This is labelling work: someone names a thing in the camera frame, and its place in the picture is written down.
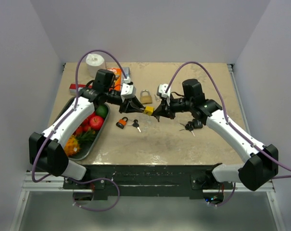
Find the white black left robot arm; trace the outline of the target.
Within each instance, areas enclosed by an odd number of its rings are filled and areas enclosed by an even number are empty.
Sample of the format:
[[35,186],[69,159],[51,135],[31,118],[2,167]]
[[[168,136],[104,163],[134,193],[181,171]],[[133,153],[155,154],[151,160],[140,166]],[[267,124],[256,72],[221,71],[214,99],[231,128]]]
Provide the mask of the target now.
[[73,178],[81,189],[91,183],[87,169],[68,159],[64,147],[81,123],[95,109],[104,103],[118,105],[121,113],[143,113],[145,107],[135,96],[133,84],[123,84],[122,91],[111,88],[115,75],[100,69],[94,80],[80,90],[73,103],[52,124],[41,133],[32,133],[29,137],[29,160],[32,169],[39,168],[54,176]]

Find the yellow padlock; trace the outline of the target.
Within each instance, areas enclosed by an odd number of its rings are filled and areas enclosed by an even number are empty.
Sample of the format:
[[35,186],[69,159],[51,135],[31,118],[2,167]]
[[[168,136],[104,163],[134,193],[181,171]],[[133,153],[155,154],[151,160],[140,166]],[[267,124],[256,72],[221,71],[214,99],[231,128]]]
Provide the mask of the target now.
[[148,115],[148,116],[151,116],[154,112],[154,107],[152,106],[146,106],[143,113]]

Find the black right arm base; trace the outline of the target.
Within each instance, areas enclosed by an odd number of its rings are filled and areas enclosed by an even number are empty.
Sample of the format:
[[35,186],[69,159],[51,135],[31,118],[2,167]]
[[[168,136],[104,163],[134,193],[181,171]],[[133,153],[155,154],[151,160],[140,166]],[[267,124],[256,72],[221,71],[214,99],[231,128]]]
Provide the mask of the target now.
[[214,165],[197,165],[190,173],[190,183],[193,190],[202,191],[206,203],[218,205],[225,199],[223,182],[218,182],[212,171],[221,163]]

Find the brass padlock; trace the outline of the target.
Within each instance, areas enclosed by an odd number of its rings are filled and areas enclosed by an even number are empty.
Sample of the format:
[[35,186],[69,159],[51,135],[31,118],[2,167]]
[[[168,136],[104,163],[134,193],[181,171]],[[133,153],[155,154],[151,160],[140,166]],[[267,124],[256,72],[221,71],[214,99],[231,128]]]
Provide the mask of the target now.
[[148,90],[142,90],[140,92],[140,102],[142,104],[152,104],[152,96]]

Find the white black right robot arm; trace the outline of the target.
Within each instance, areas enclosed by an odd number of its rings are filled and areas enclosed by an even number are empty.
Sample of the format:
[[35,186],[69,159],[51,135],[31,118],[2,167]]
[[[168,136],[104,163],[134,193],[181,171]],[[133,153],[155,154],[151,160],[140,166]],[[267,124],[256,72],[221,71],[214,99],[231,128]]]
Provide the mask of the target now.
[[241,182],[247,189],[256,191],[278,174],[278,150],[270,144],[250,136],[238,126],[226,111],[214,100],[205,98],[201,83],[196,79],[187,79],[182,83],[184,95],[174,99],[168,84],[157,88],[161,103],[153,112],[159,119],[173,119],[176,113],[190,112],[201,123],[222,137],[240,156],[239,165],[219,164],[206,176],[206,185],[217,189],[224,181]]

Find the black head key set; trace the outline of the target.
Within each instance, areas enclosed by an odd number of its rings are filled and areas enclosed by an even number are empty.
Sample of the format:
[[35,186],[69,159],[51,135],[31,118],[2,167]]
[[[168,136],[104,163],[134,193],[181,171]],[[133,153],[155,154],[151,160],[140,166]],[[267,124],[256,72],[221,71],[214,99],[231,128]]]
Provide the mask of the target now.
[[141,133],[141,129],[139,127],[139,121],[137,119],[134,120],[129,120],[131,122],[131,124],[129,124],[128,126],[134,127],[138,130],[138,132]]

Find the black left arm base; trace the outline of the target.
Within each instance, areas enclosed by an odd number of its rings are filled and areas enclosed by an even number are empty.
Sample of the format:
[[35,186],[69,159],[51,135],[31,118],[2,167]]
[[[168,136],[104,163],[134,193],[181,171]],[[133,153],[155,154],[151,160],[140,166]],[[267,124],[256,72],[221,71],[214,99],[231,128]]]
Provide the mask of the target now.
[[105,165],[88,165],[86,169],[87,171],[81,180],[68,178],[64,181],[63,188],[77,191],[91,190],[94,200],[107,200],[114,186],[106,179],[111,179],[114,168]]

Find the orange padlock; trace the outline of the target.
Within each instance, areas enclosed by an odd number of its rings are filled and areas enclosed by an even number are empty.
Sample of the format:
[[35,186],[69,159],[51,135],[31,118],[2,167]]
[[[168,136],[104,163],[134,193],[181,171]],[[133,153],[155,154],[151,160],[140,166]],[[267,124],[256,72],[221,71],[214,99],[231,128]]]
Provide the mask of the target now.
[[124,129],[128,121],[128,118],[125,116],[116,122],[116,126],[119,127],[120,129]]

